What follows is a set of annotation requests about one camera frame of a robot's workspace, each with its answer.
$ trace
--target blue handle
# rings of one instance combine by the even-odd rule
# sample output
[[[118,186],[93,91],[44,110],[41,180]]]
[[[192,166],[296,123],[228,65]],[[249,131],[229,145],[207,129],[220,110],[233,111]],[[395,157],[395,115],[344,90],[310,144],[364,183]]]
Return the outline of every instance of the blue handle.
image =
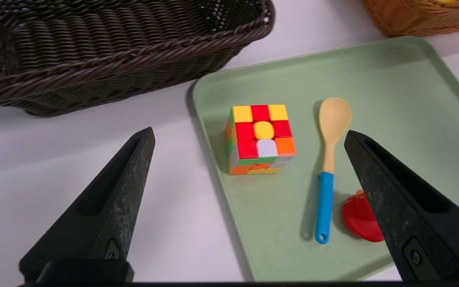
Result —
[[[315,239],[320,244],[326,244],[330,232],[330,215],[332,213],[332,197],[334,191],[334,174],[320,172],[320,198],[316,217]]]

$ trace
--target red plastic lid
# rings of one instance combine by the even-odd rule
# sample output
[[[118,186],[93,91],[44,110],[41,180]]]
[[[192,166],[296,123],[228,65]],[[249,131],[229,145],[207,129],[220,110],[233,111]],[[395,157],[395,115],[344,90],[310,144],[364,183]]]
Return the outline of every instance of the red plastic lid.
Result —
[[[356,236],[371,242],[384,240],[364,191],[357,191],[345,200],[342,213],[346,227]]]

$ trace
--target orange wicker basket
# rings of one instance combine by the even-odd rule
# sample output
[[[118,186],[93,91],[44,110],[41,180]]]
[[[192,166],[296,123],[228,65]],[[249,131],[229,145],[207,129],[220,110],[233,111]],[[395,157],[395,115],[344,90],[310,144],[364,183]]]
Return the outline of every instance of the orange wicker basket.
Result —
[[[459,0],[361,0],[388,37],[459,31]]]

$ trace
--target green sticker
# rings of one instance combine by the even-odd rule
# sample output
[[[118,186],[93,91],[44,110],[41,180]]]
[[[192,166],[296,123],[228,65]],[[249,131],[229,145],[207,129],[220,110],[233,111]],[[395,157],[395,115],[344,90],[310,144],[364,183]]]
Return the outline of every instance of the green sticker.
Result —
[[[261,157],[255,159],[255,163],[273,163],[277,156]]]
[[[228,138],[226,141],[226,152],[228,154],[228,157],[231,157],[231,152],[233,152],[233,148],[235,145],[233,145],[233,142],[231,141],[231,136]]]

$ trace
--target screw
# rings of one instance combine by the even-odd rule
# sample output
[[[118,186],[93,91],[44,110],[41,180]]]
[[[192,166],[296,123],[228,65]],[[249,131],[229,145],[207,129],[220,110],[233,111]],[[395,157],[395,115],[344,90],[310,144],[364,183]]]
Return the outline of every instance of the screw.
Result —
[[[417,250],[414,250],[410,253],[410,259],[415,265],[421,265],[422,264],[422,258],[421,254],[417,252]]]

